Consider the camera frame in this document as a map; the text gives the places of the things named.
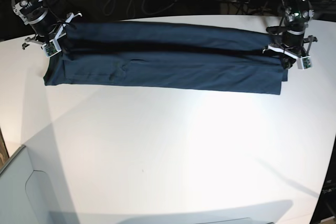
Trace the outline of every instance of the dark blue pants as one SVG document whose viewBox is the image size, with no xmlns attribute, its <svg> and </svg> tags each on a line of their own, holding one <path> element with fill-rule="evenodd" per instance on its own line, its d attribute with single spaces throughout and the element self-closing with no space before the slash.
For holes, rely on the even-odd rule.
<svg viewBox="0 0 336 224">
<path fill-rule="evenodd" d="M 280 94 L 287 70 L 267 34 L 170 23 L 67 26 L 45 85 L 101 84 Z"/>
</svg>

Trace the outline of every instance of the white table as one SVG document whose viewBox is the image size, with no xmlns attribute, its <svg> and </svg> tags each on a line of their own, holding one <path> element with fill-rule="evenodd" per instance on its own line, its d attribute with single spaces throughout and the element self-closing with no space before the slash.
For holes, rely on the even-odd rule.
<svg viewBox="0 0 336 224">
<path fill-rule="evenodd" d="M 278 19 L 142 21 L 264 32 Z M 73 223 L 309 223 L 336 133 L 336 24 L 312 21 L 314 67 L 281 95 L 143 87 L 45 87 L 42 50 L 0 43 L 0 127 L 25 144 Z"/>
</svg>

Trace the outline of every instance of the table surface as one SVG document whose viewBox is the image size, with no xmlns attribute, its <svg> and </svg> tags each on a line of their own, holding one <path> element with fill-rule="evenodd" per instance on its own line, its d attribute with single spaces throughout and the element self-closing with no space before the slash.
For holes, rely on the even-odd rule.
<svg viewBox="0 0 336 224">
<path fill-rule="evenodd" d="M 278 18 L 141 21 L 264 32 Z M 309 223 L 336 133 L 336 23 L 313 20 L 313 68 L 281 95 L 144 87 L 45 87 L 48 60 L 0 43 L 0 127 L 25 144 L 72 223 Z"/>
</svg>

